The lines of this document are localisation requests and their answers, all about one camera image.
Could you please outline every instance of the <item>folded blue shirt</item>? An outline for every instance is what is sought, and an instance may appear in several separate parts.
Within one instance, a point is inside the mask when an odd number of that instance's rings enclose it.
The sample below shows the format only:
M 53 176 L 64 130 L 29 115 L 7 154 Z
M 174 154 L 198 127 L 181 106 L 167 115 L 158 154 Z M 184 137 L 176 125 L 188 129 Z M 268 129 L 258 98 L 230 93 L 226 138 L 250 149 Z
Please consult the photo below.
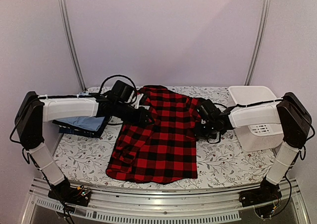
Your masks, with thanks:
M 88 95 L 88 93 L 81 92 L 79 95 Z M 98 131 L 104 121 L 104 117 L 78 116 L 56 119 L 56 121 L 64 122 L 89 131 Z

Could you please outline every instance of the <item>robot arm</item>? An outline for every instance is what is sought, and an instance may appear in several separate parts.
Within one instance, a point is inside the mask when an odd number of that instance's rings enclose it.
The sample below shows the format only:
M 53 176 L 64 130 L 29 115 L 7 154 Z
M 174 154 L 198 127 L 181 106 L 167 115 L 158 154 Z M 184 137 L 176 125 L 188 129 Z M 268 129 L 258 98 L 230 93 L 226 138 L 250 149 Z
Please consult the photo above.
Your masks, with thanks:
M 145 108 L 138 107 L 146 96 L 133 95 L 134 88 L 119 80 L 104 95 L 38 96 L 35 92 L 27 93 L 15 118 L 15 129 L 20 139 L 18 143 L 27 151 L 35 166 L 51 185 L 49 197 L 87 206 L 90 194 L 83 188 L 77 190 L 70 187 L 69 181 L 44 143 L 43 122 L 75 116 L 116 116 L 129 124 L 151 124 L 153 119 L 150 113 Z M 134 98 L 133 103 L 128 102 L 131 97 Z
M 311 127 L 312 118 L 293 93 L 286 93 L 276 101 L 259 102 L 247 106 L 237 105 L 220 110 L 206 100 L 197 109 L 202 119 L 200 130 L 205 137 L 242 126 L 278 123 L 282 125 L 284 138 L 276 160 L 261 187 L 240 193 L 243 206 L 255 205 L 280 198 L 278 184 L 294 165 L 298 153 L 304 147 Z

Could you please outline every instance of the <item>metal rail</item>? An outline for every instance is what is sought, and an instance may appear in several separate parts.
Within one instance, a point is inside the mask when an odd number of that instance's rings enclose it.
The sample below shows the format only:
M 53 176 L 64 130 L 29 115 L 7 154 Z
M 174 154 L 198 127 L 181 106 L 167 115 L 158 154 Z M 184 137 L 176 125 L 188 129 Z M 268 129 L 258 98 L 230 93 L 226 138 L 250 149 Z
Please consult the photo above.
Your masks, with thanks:
M 79 62 L 78 62 L 78 58 L 77 58 L 77 54 L 76 54 L 76 50 L 75 50 L 75 44 L 74 44 L 73 37 L 71 34 L 71 30 L 70 30 L 70 23 L 69 23 L 69 18 L 68 18 L 68 13 L 67 13 L 66 0 L 58 0 L 58 2 L 59 2 L 60 13 L 61 13 L 61 17 L 62 17 L 64 29 L 65 29 L 65 34 L 66 34 L 66 38 L 67 38 L 67 43 L 68 43 L 71 59 L 73 61 L 75 73 L 76 73 L 76 76 L 78 79 L 78 83 L 79 83 L 81 90 L 85 91 L 86 85 L 85 85 L 84 77 L 82 75 L 82 72 L 81 72 L 81 69 L 79 66 Z
M 250 85 L 252 81 L 252 77 L 254 74 L 254 70 L 256 68 L 256 64 L 257 64 L 257 60 L 259 57 L 260 48 L 261 48 L 261 44 L 263 40 L 266 20 L 267 20 L 268 11 L 269 11 L 269 4 L 270 4 L 270 0 L 263 0 L 263 7 L 262 7 L 258 36 L 257 36 L 256 44 L 252 53 L 250 67 L 249 67 L 247 78 L 244 85 Z
M 300 223 L 309 223 L 303 205 L 300 190 L 295 179 L 291 179 L 292 196 L 297 205 L 297 217 Z M 239 192 L 258 187 L 258 184 L 234 188 L 205 190 L 140 190 L 118 187 L 91 186 L 92 196 L 87 208 L 76 206 L 74 216 L 107 223 L 135 224 L 184 224 L 184 223 L 226 223 L 241 220 L 239 211 L 243 208 L 239 202 Z M 282 199 L 289 196 L 289 185 L 280 182 Z M 62 212 L 57 200 L 47 197 L 49 186 L 35 178 L 29 192 L 29 203 L 23 216 L 28 224 L 36 205 Z

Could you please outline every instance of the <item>red plaid shirt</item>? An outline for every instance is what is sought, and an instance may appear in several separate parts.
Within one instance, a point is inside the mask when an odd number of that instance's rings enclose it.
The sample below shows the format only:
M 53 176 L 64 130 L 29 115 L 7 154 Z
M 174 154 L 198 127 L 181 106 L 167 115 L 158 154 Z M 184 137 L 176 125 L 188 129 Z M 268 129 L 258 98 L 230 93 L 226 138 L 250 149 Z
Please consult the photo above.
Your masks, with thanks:
M 146 128 L 123 125 L 106 174 L 114 179 L 146 183 L 171 183 L 197 178 L 196 139 L 193 129 L 201 118 L 201 99 L 177 94 L 163 86 L 139 90 L 155 123 Z

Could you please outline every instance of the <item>white basket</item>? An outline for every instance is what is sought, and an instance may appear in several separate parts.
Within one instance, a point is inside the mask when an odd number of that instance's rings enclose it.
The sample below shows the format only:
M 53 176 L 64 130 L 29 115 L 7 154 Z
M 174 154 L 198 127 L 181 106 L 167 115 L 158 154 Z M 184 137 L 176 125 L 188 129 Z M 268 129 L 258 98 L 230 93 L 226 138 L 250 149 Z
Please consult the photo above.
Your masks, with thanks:
M 229 106 L 274 100 L 277 97 L 265 86 L 230 86 Z M 235 133 L 245 151 L 259 151 L 279 146 L 283 139 L 280 124 L 258 124 L 236 128 Z

